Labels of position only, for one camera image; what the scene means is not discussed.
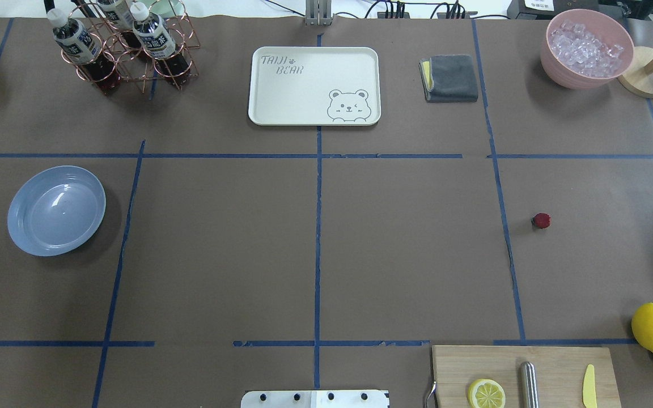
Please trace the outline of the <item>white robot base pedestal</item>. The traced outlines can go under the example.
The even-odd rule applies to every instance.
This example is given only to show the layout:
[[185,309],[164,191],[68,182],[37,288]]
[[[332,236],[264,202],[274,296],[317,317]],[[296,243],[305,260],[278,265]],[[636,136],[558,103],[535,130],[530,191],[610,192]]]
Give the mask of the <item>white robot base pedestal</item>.
[[386,390],[253,390],[241,407],[390,407]]

